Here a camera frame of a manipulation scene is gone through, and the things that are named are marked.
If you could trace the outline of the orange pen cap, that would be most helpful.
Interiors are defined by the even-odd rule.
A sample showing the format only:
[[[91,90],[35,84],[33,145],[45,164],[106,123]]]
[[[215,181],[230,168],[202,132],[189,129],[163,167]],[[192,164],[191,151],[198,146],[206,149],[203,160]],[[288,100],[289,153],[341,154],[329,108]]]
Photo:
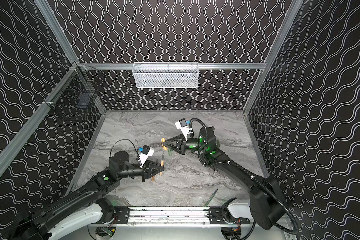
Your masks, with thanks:
[[[163,150],[164,150],[164,151],[167,151],[168,148],[167,148],[167,147],[165,146],[165,144],[164,144],[165,141],[166,141],[165,138],[162,138],[162,139],[161,139],[161,145],[162,145]]]

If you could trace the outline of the green pen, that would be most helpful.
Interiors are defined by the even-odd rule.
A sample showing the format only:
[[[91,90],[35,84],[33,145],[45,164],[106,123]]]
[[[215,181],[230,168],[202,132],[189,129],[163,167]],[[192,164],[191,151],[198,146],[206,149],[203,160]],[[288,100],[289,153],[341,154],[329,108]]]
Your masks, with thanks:
[[[204,207],[208,207],[210,202],[213,200],[213,198],[215,197],[216,193],[218,192],[219,189],[216,189],[211,196],[208,198],[208,200],[205,202]]]

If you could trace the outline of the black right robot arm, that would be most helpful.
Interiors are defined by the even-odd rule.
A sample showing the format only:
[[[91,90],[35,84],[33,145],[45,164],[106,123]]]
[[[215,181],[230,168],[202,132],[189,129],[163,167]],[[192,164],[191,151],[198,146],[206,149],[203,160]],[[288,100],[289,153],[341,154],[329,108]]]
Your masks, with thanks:
[[[214,127],[202,127],[199,136],[192,130],[188,134],[162,141],[163,147],[185,155],[195,154],[206,168],[218,171],[247,191],[250,196],[250,213],[257,224],[265,230],[275,226],[284,215],[291,215],[285,197],[277,181],[272,177],[261,177],[245,169],[220,149]]]

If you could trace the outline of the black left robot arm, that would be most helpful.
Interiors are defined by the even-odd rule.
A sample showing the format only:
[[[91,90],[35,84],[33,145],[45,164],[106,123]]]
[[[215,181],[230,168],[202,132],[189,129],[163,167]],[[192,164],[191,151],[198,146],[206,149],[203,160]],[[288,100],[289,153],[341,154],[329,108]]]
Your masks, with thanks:
[[[93,175],[79,189],[58,201],[36,211],[19,213],[3,235],[7,240],[48,240],[54,234],[52,229],[82,207],[95,204],[100,207],[100,220],[114,223],[118,218],[114,207],[105,196],[120,185],[123,178],[141,177],[150,179],[164,171],[160,164],[147,160],[140,166],[129,162],[129,154],[119,151],[109,158],[109,166]]]

